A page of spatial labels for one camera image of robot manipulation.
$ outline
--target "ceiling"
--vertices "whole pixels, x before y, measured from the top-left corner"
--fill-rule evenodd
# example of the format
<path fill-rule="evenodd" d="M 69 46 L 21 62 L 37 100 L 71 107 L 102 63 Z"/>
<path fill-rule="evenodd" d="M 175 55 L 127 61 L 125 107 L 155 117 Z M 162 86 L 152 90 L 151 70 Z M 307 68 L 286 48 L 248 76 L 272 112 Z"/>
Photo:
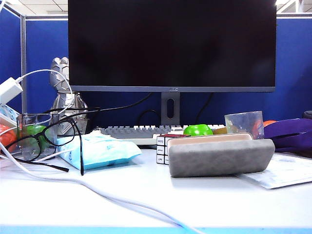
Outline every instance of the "ceiling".
<path fill-rule="evenodd" d="M 67 0 L 7 0 L 7 3 L 22 15 L 67 14 Z"/>
<path fill-rule="evenodd" d="M 22 15 L 55 15 L 68 13 L 67 1 L 7 0 L 7 3 Z M 302 3 L 302 12 L 312 12 L 312 0 L 278 0 L 281 4 L 276 5 L 276 9 L 282 9 L 282 13 L 294 13 L 296 12 L 295 1 Z"/>

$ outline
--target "purple cloth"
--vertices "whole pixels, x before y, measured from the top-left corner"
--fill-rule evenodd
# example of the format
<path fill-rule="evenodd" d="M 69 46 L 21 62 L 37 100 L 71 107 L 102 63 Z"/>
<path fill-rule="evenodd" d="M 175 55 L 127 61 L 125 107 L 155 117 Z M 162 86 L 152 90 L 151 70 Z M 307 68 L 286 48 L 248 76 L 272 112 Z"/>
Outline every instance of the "purple cloth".
<path fill-rule="evenodd" d="M 264 128 L 264 136 L 274 142 L 276 152 L 312 149 L 312 119 L 296 118 L 272 123 Z"/>

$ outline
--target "silver robot figurine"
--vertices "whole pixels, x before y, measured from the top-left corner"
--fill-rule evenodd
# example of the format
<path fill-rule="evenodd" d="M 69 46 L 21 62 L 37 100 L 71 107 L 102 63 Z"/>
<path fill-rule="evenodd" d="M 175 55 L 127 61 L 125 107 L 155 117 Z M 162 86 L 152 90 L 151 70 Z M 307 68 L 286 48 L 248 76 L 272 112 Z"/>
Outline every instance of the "silver robot figurine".
<path fill-rule="evenodd" d="M 62 73 L 67 81 L 69 81 L 69 59 L 66 57 L 63 58 L 55 58 L 52 60 L 51 69 L 58 71 Z M 58 92 L 58 96 L 56 97 L 52 109 L 58 109 L 58 108 L 65 108 L 66 106 L 74 103 L 71 108 L 87 108 L 87 104 L 82 100 L 80 93 L 73 92 L 73 94 L 70 93 L 69 87 L 67 83 L 64 81 L 64 79 L 56 73 L 50 73 L 50 85 L 52 85 Z M 62 112 L 59 116 L 59 119 L 62 119 L 64 117 L 77 114 L 77 113 L 83 113 L 87 110 L 75 110 L 70 111 L 66 110 Z M 74 117 L 74 121 L 76 122 L 81 134 L 85 134 L 86 126 L 87 126 L 87 115 L 82 114 L 79 116 Z M 59 130 L 58 134 L 61 135 L 70 135 L 72 134 L 70 132 L 71 130 L 70 124 L 63 124 L 62 128 Z"/>

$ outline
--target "tissue pack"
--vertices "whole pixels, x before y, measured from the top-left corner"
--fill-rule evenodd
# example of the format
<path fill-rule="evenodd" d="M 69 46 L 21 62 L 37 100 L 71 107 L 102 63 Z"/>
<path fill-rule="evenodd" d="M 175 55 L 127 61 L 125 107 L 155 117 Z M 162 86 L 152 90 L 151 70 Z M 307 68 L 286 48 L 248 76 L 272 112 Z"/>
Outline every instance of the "tissue pack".
<path fill-rule="evenodd" d="M 85 170 L 108 166 L 112 164 L 125 163 L 140 155 L 141 150 L 133 142 L 119 140 L 98 131 L 82 135 L 82 157 Z M 67 142 L 66 137 L 59 138 L 58 144 Z M 71 150 L 60 155 L 65 161 L 80 170 L 80 139 L 74 139 L 63 146 L 58 147 L 58 151 Z"/>

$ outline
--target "white desk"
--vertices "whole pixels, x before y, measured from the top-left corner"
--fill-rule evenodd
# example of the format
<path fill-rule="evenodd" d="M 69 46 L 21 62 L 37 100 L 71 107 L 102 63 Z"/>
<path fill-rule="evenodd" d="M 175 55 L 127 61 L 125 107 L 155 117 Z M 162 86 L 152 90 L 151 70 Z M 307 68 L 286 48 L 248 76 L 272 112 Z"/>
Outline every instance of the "white desk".
<path fill-rule="evenodd" d="M 153 205 L 194 227 L 312 228 L 312 183 L 266 190 L 236 177 L 171 178 L 155 150 L 128 164 L 86 171 L 36 173 L 82 178 L 112 195 Z M 171 227 L 118 206 L 87 188 L 32 178 L 15 166 L 0 172 L 0 224 L 9 226 Z"/>

